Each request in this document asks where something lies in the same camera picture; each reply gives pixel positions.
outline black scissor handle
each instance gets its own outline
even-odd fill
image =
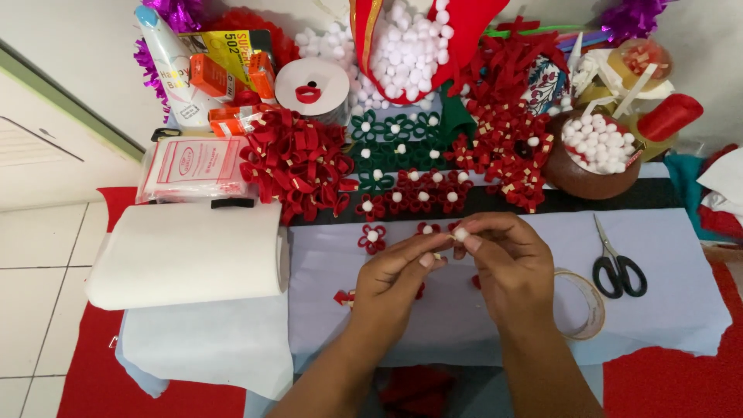
[[[609,282],[611,282],[611,285],[614,287],[614,291],[610,292],[606,290],[601,284],[601,279],[599,278],[599,273],[601,272],[601,269],[606,270],[606,275],[609,276]],[[614,270],[614,265],[611,264],[611,260],[608,257],[598,257],[596,259],[596,262],[594,263],[594,284],[596,284],[596,289],[599,289],[599,292],[601,292],[602,295],[606,296],[609,299],[619,299],[624,295],[624,291],[622,289],[622,281],[617,276],[617,272]]]
[[[617,256],[617,264],[619,266],[619,278],[623,284],[624,291],[634,298],[639,298],[646,294],[648,291],[648,280],[645,278],[645,273],[643,273],[642,269],[632,259],[623,255]],[[637,277],[640,278],[640,288],[638,290],[632,288],[632,282],[629,280],[627,269],[634,271]]]

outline hand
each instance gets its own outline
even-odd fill
[[[552,314],[552,252],[535,230],[513,213],[477,213],[459,228],[472,235],[458,244],[455,258],[466,250],[475,259],[482,296],[500,332],[555,327]]]
[[[347,332],[381,359],[403,336],[424,278],[447,264],[433,252],[452,247],[444,234],[416,235],[387,248],[359,271]]]

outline brown pot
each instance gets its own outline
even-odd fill
[[[602,175],[584,170],[575,164],[565,151],[562,145],[562,125],[567,119],[579,118],[582,114],[581,111],[561,113],[547,124],[547,132],[554,136],[554,147],[542,168],[542,174],[548,183],[583,199],[609,199],[626,192],[640,175],[639,158],[627,167],[624,173]]]

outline plastic bag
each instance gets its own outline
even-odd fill
[[[238,157],[247,145],[244,136],[160,140],[144,155],[136,203],[250,197]]]

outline bowl of pom poms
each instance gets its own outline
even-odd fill
[[[583,199],[609,199],[627,191],[640,174],[644,145],[609,116],[564,112],[547,132],[554,148],[542,168],[553,186]]]

